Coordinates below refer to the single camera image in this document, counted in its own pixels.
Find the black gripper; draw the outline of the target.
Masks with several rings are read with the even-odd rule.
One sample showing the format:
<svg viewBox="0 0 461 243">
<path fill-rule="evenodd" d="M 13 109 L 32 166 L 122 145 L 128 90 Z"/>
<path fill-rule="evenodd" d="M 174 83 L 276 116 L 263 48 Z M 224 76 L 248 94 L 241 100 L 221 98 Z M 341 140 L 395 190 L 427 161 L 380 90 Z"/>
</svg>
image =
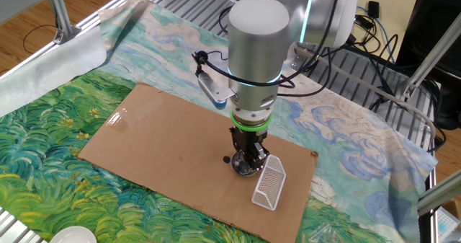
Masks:
<svg viewBox="0 0 461 243">
<path fill-rule="evenodd" d="M 244 131 L 240 128 L 232 128 L 232 141 L 235 153 L 231 157 L 231 163 L 240 164 L 245 162 L 245 155 L 248 152 L 251 168 L 261 169 L 269 155 L 269 152 L 263 146 L 266 137 L 267 130 Z"/>
</svg>

